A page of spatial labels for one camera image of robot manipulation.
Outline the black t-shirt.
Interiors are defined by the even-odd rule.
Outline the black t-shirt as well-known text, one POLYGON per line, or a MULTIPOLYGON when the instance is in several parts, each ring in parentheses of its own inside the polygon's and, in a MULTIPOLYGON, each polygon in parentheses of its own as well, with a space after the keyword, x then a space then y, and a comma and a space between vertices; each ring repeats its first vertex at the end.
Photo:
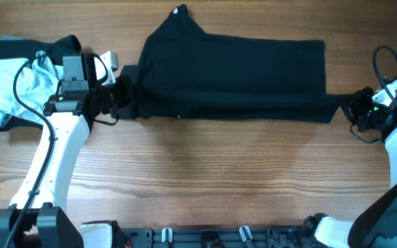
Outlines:
POLYGON ((132 103, 122 119, 285 119, 328 123, 339 97, 326 92, 325 44, 206 33, 177 6, 121 70, 132 103))

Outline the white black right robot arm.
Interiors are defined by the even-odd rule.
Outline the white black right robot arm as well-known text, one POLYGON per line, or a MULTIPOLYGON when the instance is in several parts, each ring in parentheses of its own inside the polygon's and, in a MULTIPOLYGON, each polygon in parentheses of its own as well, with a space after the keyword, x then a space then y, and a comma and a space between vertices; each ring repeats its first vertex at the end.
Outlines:
POLYGON ((342 109, 359 132, 378 130, 389 154, 390 188, 353 222, 309 216, 298 230, 299 247, 397 247, 397 81, 344 99, 342 109))

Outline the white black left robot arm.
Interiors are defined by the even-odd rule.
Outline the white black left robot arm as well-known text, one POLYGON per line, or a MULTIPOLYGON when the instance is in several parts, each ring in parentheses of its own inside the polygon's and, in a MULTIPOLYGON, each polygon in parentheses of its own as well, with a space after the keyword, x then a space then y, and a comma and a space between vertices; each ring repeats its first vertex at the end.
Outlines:
POLYGON ((41 140, 8 208, 0 209, 0 247, 129 247, 115 220, 75 227, 66 203, 75 163, 99 114, 114 115, 136 100, 128 76, 102 86, 65 81, 44 107, 41 140))

